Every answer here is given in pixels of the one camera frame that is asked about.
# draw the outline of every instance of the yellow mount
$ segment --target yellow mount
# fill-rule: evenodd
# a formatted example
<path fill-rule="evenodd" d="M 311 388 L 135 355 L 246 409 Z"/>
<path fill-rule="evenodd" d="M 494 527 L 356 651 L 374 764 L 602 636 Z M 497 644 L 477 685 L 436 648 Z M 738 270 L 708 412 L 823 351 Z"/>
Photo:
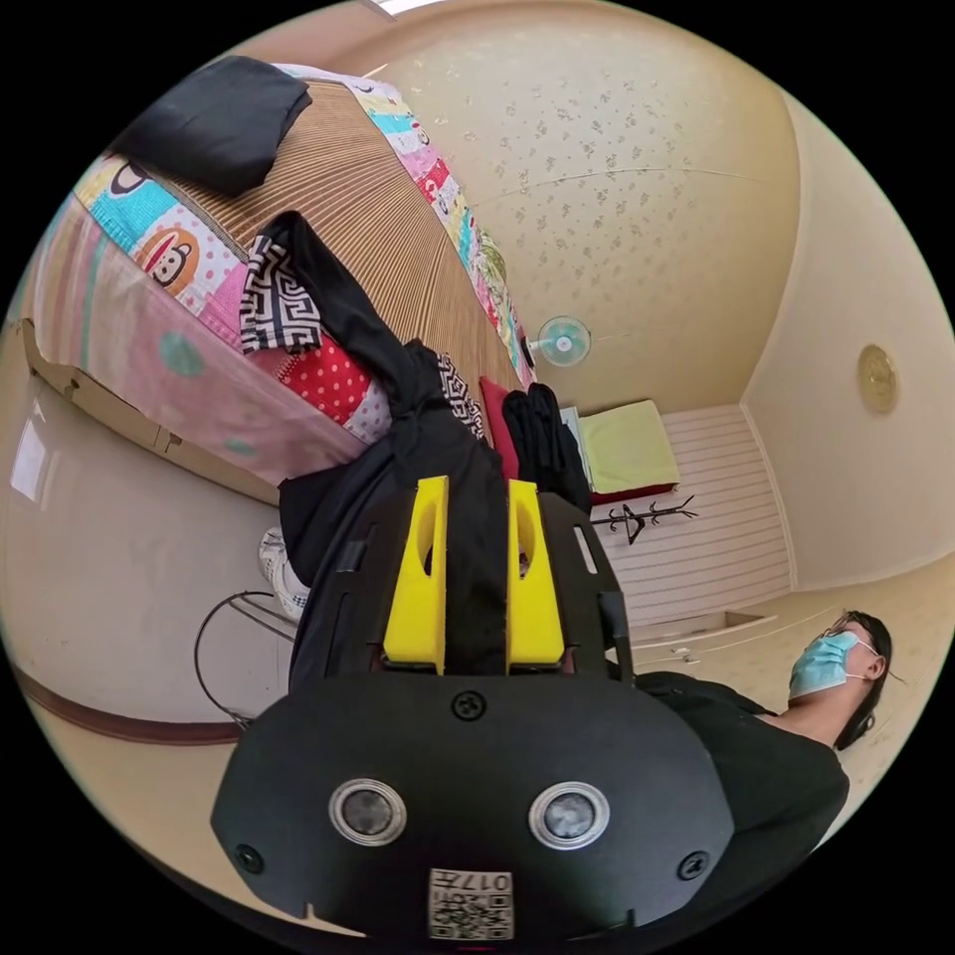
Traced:
<path fill-rule="evenodd" d="M 419 482 L 384 643 L 390 663 L 438 674 L 445 671 L 448 500 L 446 477 Z M 537 486 L 511 481 L 508 511 L 507 672 L 557 667 L 564 637 Z"/>

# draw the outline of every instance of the black coat rack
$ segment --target black coat rack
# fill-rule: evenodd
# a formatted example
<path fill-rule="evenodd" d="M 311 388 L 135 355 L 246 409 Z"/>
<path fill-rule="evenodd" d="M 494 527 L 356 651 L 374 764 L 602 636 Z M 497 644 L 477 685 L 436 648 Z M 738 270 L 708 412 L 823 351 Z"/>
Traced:
<path fill-rule="evenodd" d="M 661 517 L 667 517 L 670 514 L 682 514 L 684 517 L 690 518 L 699 517 L 698 514 L 686 509 L 686 506 L 694 497 L 696 497 L 696 495 L 691 494 L 682 504 L 676 507 L 665 507 L 662 510 L 657 508 L 657 502 L 654 501 L 650 505 L 650 510 L 646 510 L 640 514 L 634 514 L 626 504 L 623 504 L 622 514 L 616 514 L 611 510 L 608 516 L 602 517 L 600 520 L 592 520 L 591 523 L 595 527 L 600 524 L 609 524 L 610 530 L 614 534 L 617 533 L 617 525 L 623 524 L 627 528 L 627 543 L 633 544 L 648 523 L 656 525 L 660 523 Z"/>

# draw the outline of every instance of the woman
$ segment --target woman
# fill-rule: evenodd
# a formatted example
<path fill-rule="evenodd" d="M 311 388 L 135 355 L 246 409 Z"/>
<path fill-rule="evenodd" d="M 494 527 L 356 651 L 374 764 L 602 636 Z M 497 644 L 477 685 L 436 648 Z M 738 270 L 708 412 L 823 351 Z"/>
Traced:
<path fill-rule="evenodd" d="M 891 661 L 885 624 L 848 611 L 794 663 L 781 713 L 684 673 L 637 675 L 637 688 L 676 712 L 708 749 L 735 823 L 689 905 L 640 930 L 652 947 L 658 937 L 673 944 L 742 908 L 816 848 L 849 794 L 836 752 L 872 728 Z"/>

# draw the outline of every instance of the face mask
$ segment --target face mask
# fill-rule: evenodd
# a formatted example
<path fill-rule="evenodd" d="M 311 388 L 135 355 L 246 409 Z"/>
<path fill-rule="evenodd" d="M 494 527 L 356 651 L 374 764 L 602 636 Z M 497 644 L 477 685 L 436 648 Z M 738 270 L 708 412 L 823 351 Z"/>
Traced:
<path fill-rule="evenodd" d="M 803 653 L 793 666 L 789 680 L 789 698 L 818 693 L 834 686 L 842 686 L 847 679 L 865 679 L 847 672 L 849 651 L 861 640 L 856 634 L 843 632 L 819 637 Z M 870 653 L 878 654 L 868 644 L 861 644 Z"/>

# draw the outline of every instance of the bed frame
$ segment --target bed frame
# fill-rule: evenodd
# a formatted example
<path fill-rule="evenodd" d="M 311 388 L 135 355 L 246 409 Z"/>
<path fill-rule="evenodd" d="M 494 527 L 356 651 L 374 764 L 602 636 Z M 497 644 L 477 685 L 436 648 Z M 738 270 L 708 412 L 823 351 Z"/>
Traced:
<path fill-rule="evenodd" d="M 200 478 L 263 503 L 279 505 L 276 487 L 161 428 L 79 369 L 46 361 L 37 347 L 36 330 L 29 317 L 21 322 L 20 332 L 31 372 L 91 418 Z"/>

